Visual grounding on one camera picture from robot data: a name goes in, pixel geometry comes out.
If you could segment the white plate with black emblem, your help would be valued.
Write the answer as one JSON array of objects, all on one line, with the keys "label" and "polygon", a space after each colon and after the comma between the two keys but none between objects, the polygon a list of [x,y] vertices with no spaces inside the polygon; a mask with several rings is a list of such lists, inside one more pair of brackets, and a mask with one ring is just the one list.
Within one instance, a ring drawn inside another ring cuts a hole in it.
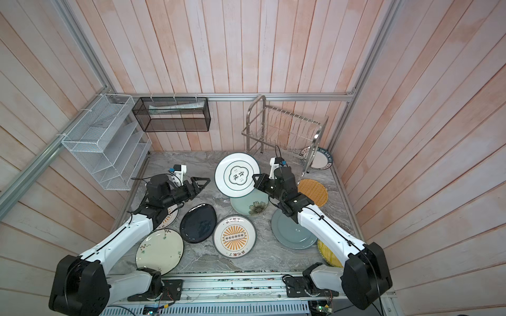
[{"label": "white plate with black emblem", "polygon": [[217,165],[215,183],[225,196],[241,198],[253,191],[252,176],[259,173],[259,164],[251,155],[234,153],[223,158]]}]

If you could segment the dark blue oval plate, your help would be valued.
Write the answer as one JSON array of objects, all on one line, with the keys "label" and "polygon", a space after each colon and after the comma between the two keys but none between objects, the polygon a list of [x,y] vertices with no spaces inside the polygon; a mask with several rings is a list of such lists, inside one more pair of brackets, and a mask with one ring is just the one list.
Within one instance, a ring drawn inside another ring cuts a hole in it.
[{"label": "dark blue oval plate", "polygon": [[189,210],[180,223],[184,241],[197,244],[208,239],[217,225],[217,215],[210,204],[200,204]]}]

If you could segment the stainless steel dish rack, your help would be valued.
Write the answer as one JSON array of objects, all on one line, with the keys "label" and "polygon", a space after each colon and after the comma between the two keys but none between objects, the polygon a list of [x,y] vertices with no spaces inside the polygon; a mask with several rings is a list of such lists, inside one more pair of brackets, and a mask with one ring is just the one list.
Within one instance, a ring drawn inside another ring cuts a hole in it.
[{"label": "stainless steel dish rack", "polygon": [[266,96],[259,95],[246,111],[242,130],[246,151],[254,155],[274,150],[289,165],[300,165],[298,179],[303,179],[310,170],[327,122],[327,118],[315,121],[270,105]]}]

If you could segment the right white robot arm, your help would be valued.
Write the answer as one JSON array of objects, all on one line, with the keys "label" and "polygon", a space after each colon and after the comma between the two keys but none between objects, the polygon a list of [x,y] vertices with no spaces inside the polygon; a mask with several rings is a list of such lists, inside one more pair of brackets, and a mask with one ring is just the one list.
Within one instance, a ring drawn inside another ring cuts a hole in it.
[{"label": "right white robot arm", "polygon": [[276,165],[270,174],[254,174],[254,187],[278,201],[278,208],[294,222],[321,240],[343,265],[343,270],[317,265],[309,278],[319,289],[337,291],[337,281],[348,300],[365,310],[392,286],[393,281],[383,248],[354,237],[326,216],[307,196],[298,191],[291,167]]}]

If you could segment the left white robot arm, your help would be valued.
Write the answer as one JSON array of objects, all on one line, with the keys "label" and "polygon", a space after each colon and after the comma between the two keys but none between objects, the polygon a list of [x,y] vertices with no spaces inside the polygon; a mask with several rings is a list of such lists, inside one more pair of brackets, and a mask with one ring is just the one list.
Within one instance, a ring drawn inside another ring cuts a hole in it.
[{"label": "left white robot arm", "polygon": [[191,177],[176,185],[167,174],[151,176],[145,196],[126,223],[93,248],[58,263],[49,308],[65,315],[100,315],[108,305],[135,295],[158,301],[163,295],[159,271],[140,268],[119,276],[109,276],[109,272],[163,222],[170,207],[183,207],[210,182],[209,178]]}]

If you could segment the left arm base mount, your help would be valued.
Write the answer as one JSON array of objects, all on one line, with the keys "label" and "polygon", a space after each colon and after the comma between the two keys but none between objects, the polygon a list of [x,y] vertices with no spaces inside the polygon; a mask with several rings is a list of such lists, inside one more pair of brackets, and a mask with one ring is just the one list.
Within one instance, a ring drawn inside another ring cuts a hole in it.
[{"label": "left arm base mount", "polygon": [[183,279],[157,279],[147,292],[127,298],[128,302],[171,301],[181,299]]}]

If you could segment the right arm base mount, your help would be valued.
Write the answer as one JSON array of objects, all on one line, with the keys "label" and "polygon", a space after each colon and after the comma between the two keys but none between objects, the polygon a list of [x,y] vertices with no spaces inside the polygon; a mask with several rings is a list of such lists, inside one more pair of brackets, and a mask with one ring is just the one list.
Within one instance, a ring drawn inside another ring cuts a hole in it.
[{"label": "right arm base mount", "polygon": [[281,280],[285,284],[286,294],[289,298],[334,298],[339,296],[336,291],[316,288],[304,276],[283,275]]}]

